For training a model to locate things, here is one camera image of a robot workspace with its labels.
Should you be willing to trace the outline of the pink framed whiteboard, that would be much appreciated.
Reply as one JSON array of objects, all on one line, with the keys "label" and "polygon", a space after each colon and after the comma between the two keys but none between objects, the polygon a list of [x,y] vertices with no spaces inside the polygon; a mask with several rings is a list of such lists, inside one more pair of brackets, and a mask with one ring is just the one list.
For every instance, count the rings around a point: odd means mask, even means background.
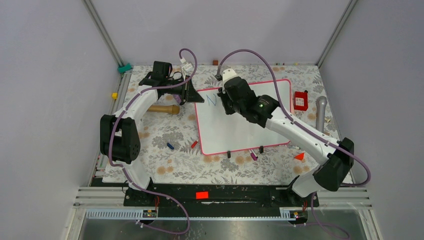
[{"label": "pink framed whiteboard", "polygon": [[248,122],[238,113],[227,115],[218,97],[218,88],[201,89],[203,103],[195,103],[194,109],[199,132],[200,150],[203,155],[225,154],[259,147],[287,145],[286,137]]}]

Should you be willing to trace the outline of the blue marker cap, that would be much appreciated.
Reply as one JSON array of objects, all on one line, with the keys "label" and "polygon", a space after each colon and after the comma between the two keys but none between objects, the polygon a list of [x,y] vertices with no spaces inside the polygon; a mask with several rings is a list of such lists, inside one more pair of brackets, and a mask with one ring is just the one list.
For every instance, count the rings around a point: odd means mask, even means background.
[{"label": "blue marker cap", "polygon": [[171,150],[174,150],[175,148],[168,142],[167,144],[166,144]]}]

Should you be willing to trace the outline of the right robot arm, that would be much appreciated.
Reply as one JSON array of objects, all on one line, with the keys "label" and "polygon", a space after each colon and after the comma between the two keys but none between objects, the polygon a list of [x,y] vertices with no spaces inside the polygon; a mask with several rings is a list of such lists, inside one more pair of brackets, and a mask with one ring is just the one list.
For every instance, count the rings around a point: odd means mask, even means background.
[{"label": "right robot arm", "polygon": [[289,184],[286,198],[291,205],[301,205],[314,192],[336,192],[342,186],[353,166],[352,141],[343,143],[307,125],[273,97],[256,95],[239,76],[224,80],[218,96],[227,115],[238,113],[248,122],[282,135],[318,163]]}]

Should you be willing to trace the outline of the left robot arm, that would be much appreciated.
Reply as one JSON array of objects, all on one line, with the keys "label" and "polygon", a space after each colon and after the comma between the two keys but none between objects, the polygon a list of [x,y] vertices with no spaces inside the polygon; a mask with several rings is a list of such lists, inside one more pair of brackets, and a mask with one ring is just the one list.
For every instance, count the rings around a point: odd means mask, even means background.
[{"label": "left robot arm", "polygon": [[139,160],[141,142],[137,121],[163,95],[172,95],[179,104],[204,103],[203,97],[192,83],[196,66],[184,58],[181,60],[179,78],[172,75],[172,64],[155,61],[152,71],[139,82],[137,94],[114,114],[100,119],[100,152],[113,167],[122,168],[132,189],[137,190],[136,199],[144,206],[152,204],[155,192],[149,188],[150,176]]}]

